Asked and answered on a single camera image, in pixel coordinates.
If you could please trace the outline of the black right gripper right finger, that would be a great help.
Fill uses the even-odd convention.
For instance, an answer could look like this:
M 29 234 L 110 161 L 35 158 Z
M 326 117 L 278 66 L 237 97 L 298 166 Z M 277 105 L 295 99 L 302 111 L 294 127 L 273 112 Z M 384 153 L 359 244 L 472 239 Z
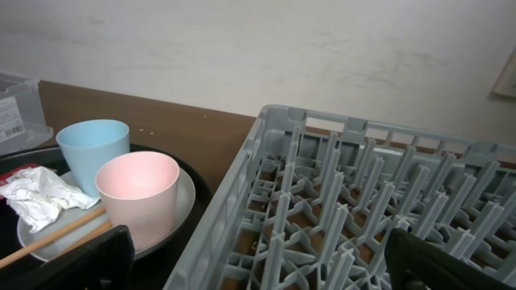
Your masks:
M 384 257 L 393 290 L 514 289 L 400 228 L 390 231 Z

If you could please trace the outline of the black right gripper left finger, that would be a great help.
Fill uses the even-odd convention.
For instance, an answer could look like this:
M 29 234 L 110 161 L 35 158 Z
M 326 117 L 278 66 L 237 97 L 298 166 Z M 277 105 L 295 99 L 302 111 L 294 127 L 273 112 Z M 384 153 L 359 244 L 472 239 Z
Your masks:
M 135 248 L 127 226 L 116 226 L 40 267 L 1 282 L 1 290 L 125 289 Z

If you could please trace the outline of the wooden chopstick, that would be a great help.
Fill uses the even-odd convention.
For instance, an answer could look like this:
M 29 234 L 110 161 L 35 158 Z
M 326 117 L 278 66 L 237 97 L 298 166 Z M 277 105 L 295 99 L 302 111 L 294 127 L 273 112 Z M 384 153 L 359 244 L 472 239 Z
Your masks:
M 45 236 L 44 238 L 23 247 L 22 249 L 8 255 L 7 257 L 1 259 L 1 268 L 21 259 L 22 257 L 29 255 L 33 251 L 36 251 L 42 247 L 47 246 L 49 243 L 54 242 L 58 238 L 65 236 L 76 230 L 77 228 L 83 226 L 84 224 L 94 220 L 95 218 L 101 216 L 106 212 L 105 208 L 102 206 L 100 208 L 95 209 L 93 212 L 86 214 L 85 216 L 77 219 L 74 222 L 70 222 L 68 225 L 63 226 L 59 230 Z
M 73 250 L 73 249 L 83 245 L 84 243 L 92 240 L 93 238 L 96 238 L 100 234 L 103 234 L 104 232 L 108 231 L 112 226 L 113 225 L 112 225 L 111 221 L 104 222 L 103 224 L 101 224 L 100 226 L 98 226 L 97 228 L 95 228 L 94 230 L 89 232 L 87 235 L 85 235 L 84 237 L 82 237 L 79 240 L 77 240 L 74 244 L 72 244 L 69 247 L 67 247 L 66 249 L 64 249 L 56 257 L 54 257 L 54 259 L 57 259 L 58 257 L 60 257 L 60 256 L 62 256 L 64 254 L 70 252 L 71 250 Z

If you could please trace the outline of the pink cup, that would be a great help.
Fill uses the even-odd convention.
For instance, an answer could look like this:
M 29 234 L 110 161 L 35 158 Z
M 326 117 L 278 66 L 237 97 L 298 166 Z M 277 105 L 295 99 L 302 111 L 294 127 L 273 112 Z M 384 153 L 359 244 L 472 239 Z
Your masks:
M 165 238 L 174 227 L 180 167 L 156 151 L 136 151 L 103 165 L 95 184 L 114 226 L 128 227 L 141 251 Z

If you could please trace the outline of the white tissue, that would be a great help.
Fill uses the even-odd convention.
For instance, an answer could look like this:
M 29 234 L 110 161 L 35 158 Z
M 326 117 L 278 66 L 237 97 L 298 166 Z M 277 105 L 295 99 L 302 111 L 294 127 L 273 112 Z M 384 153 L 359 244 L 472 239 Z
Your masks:
M 46 167 L 24 168 L 1 186 L 1 195 L 18 214 L 29 232 L 35 234 L 57 220 L 66 209 L 89 209 L 100 197 L 92 197 L 77 186 L 67 184 Z

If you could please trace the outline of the blue cup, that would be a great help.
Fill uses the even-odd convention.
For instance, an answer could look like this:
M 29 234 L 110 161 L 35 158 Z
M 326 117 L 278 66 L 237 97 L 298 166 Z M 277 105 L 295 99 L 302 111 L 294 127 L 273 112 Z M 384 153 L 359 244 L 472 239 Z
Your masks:
M 98 170 L 107 162 L 130 152 L 130 128 L 113 119 L 78 122 L 62 129 L 56 141 L 79 188 L 100 197 L 95 184 Z

